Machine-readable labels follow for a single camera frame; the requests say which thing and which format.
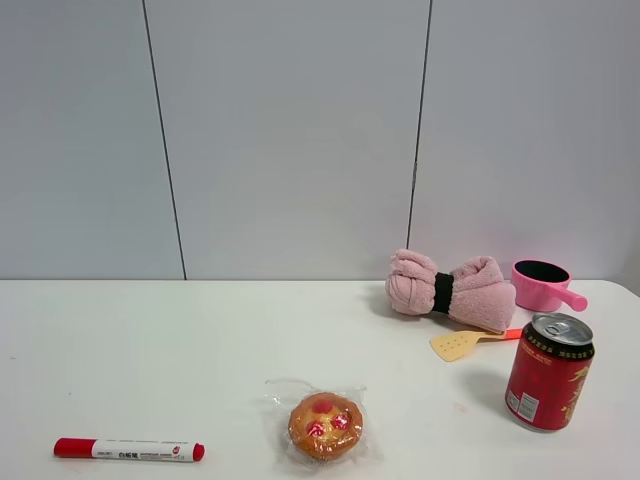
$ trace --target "pastry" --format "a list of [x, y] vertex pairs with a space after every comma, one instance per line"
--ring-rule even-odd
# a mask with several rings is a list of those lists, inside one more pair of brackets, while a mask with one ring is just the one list
[[334, 393], [311, 395], [289, 418], [293, 444], [318, 460], [334, 460], [360, 440], [362, 414], [355, 403]]

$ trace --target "plastic wrapper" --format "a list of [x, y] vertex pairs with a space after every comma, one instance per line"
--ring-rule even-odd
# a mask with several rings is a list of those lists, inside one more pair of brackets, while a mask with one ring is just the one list
[[365, 387], [323, 390], [293, 379], [266, 385], [276, 440], [290, 459], [310, 468], [381, 459], [362, 405]]

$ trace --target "yellow spatula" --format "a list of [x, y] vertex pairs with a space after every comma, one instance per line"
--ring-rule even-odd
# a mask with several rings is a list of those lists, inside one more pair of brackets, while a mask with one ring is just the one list
[[431, 339], [431, 348], [445, 362], [453, 362], [469, 354], [478, 340], [490, 338], [491, 340], [514, 340], [522, 335], [521, 328], [512, 328], [504, 333], [487, 332], [453, 332], [441, 337]]

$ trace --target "orange spatula handle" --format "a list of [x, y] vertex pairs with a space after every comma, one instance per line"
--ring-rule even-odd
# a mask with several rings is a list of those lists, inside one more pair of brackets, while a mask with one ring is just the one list
[[520, 338], [522, 336], [521, 328], [511, 328], [504, 332], [505, 340], [515, 340], [516, 338]]

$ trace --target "red marker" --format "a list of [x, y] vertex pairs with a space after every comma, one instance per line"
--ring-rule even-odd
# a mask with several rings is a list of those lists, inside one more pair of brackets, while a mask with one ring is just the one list
[[204, 457], [204, 445], [191, 442], [61, 438], [53, 447], [53, 454], [56, 457], [68, 458], [199, 462]]

